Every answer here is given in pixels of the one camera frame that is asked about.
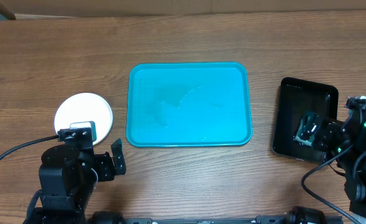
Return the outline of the white plate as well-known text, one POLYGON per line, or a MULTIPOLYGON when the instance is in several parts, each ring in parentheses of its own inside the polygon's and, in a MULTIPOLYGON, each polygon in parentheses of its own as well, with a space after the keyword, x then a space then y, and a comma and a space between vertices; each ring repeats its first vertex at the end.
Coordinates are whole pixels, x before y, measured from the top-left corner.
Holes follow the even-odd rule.
POLYGON ((113 125, 113 112, 108 102, 94 93, 79 93, 67 98, 57 109, 54 128, 83 128, 87 124, 95 133, 93 145, 102 142, 113 125))

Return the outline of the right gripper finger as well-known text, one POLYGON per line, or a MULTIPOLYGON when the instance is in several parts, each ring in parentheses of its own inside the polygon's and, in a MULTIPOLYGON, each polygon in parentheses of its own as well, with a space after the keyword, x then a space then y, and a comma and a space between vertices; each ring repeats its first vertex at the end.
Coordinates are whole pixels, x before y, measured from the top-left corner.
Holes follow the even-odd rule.
POLYGON ((306 118, 308 116, 314 115, 313 111, 305 112, 305 114, 300 119, 298 130, 294 136, 294 140, 297 142, 306 142, 306 118))
POLYGON ((322 124, 322 117, 319 115, 312 115, 306 118, 306 144, 312 146, 316 137, 316 132, 322 124))

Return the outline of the green scouring sponge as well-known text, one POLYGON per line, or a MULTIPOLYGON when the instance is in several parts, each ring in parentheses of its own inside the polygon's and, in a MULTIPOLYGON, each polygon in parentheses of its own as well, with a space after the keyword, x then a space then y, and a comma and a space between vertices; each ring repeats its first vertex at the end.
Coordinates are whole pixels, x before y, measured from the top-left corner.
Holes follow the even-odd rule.
POLYGON ((312 146, 316 132, 321 127, 322 117, 313 111, 307 111, 302 116, 294 140, 305 146, 312 146))

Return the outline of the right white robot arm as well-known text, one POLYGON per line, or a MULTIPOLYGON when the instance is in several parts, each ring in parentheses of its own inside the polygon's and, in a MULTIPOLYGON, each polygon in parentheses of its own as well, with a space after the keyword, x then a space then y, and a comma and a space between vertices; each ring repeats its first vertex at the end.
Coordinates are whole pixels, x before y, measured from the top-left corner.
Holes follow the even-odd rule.
POLYGON ((344 191, 350 200, 349 211, 343 211, 308 187, 304 190, 353 223, 366 223, 366 109, 351 109, 345 121, 307 112, 301 118, 295 139, 326 153, 324 163, 306 173, 301 179, 303 182, 333 162, 344 170, 344 191))

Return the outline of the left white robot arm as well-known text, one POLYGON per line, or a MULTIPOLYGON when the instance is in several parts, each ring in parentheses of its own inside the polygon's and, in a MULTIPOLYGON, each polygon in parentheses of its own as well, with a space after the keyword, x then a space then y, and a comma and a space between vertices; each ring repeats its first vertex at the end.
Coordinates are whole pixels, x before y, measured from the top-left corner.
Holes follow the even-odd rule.
POLYGON ((96 185, 126 173, 120 139, 111 145, 111 151, 95 154, 90 140, 71 138, 46 150, 39 168, 41 189, 31 199, 24 222, 123 224, 120 213, 100 211, 90 218, 85 215, 96 185))

